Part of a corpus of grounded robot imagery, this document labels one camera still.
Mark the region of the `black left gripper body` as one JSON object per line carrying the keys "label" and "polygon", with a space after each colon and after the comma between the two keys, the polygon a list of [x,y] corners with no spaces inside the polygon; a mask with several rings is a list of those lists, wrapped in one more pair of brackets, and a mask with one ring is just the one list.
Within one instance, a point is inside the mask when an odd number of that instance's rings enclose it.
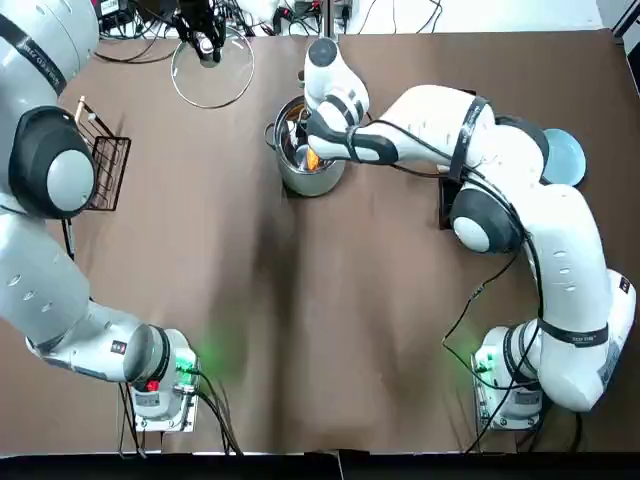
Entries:
{"label": "black left gripper body", "polygon": [[179,17],[189,34],[223,35],[223,18],[219,15],[216,1],[182,0],[178,5]]}

